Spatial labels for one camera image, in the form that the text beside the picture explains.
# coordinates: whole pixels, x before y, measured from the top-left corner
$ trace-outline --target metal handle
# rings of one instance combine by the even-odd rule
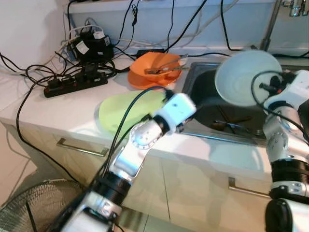
[[[232,190],[232,191],[236,191],[236,192],[251,194],[251,195],[254,195],[254,196],[258,196],[258,197],[264,197],[264,198],[268,198],[268,199],[270,198],[270,196],[268,194],[265,194],[265,193],[262,193],[262,192],[257,192],[257,191],[253,191],[253,190],[249,190],[249,189],[245,189],[245,188],[236,187],[236,180],[233,177],[228,178],[228,189]]]
[[[67,145],[64,144],[64,142],[66,141],[66,139],[61,138],[58,142],[57,142],[57,146],[59,147],[64,147],[64,148],[68,148],[74,151],[81,151],[90,155],[94,155],[94,156],[99,156],[99,157],[105,157],[106,153],[108,152],[108,148],[104,148],[101,152],[96,152],[96,151],[91,151],[88,149],[83,149],[80,147],[76,147],[76,146],[71,146],[71,145]]]

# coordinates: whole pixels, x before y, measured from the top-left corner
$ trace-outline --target fan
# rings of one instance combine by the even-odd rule
[[[10,200],[0,209],[0,232],[45,232],[59,213],[83,191],[69,180],[45,181]]]

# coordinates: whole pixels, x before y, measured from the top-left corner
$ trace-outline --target cabinet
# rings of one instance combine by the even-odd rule
[[[28,128],[22,128],[21,131],[26,140],[54,158],[84,185],[91,182],[106,159],[59,147],[56,145],[61,139],[58,135]],[[65,143],[97,152],[103,150],[104,147],[108,147],[108,145],[68,138],[66,138]],[[162,161],[161,158],[151,155],[153,152],[151,151],[147,155],[143,169],[131,187],[123,206],[169,221]],[[64,173],[56,164],[50,162]]]
[[[195,166],[164,160],[171,223],[198,232],[261,232],[270,199],[228,188],[231,174],[211,164]],[[268,193],[271,181],[233,176],[241,188]]]

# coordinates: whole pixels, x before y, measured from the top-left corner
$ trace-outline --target stainless steel sink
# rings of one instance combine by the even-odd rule
[[[266,115],[257,106],[238,107],[225,102],[214,85],[214,76],[220,63],[194,62],[188,72],[183,92],[197,105],[193,120],[188,122],[183,133],[241,144],[265,145],[262,132]],[[304,66],[282,66],[282,69],[298,71]],[[301,121],[308,128],[308,102],[300,109]],[[217,122],[231,122],[237,127]]]

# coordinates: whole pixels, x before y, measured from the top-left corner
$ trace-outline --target countertop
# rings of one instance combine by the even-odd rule
[[[192,61],[216,62],[218,58],[189,59]],[[117,68],[125,68],[132,63],[126,57],[115,61]],[[283,64],[309,65],[307,60],[286,59]],[[186,72],[169,88],[181,91]],[[118,74],[109,79],[108,84],[45,98],[41,87],[36,87],[27,99],[21,115],[20,125],[43,130],[59,136],[109,145],[112,135],[104,130],[98,122],[100,104],[113,94],[136,90],[127,81],[127,73]],[[16,113],[23,97],[0,112],[0,121],[15,125]],[[271,167],[264,147],[242,145],[198,138],[184,134],[167,135],[160,139],[152,155],[189,163],[210,162],[216,169],[235,174],[252,175],[254,178],[269,176]]]

